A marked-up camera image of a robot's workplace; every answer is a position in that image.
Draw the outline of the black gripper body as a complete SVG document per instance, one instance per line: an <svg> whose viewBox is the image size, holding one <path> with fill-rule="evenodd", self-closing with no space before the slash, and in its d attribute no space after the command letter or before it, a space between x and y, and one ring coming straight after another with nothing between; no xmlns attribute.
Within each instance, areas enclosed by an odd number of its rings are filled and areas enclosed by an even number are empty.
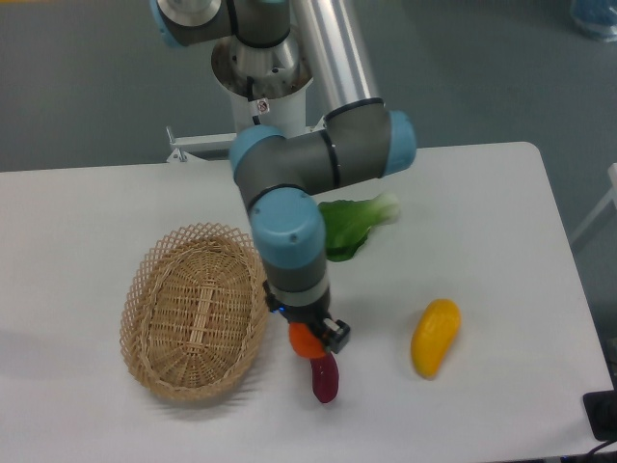
<svg viewBox="0 0 617 463"><path fill-rule="evenodd" d="M305 306L285 305L274 296L269 297L269 311L281 314L289 323L302 323L318 338L322 338L328 327L324 322L330 318L331 297L322 296L318 300Z"/></svg>

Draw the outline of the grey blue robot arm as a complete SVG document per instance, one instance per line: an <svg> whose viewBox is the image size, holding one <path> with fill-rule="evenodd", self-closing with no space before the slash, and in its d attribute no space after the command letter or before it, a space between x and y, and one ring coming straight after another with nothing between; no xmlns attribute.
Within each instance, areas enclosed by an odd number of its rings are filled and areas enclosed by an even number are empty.
<svg viewBox="0 0 617 463"><path fill-rule="evenodd" d="M228 159L266 271L271 311L328 353L349 340L332 318L326 227L314 196L410 167L416 135L377 88L350 1L154 1L164 40L215 41L211 66L242 98Z"/></svg>

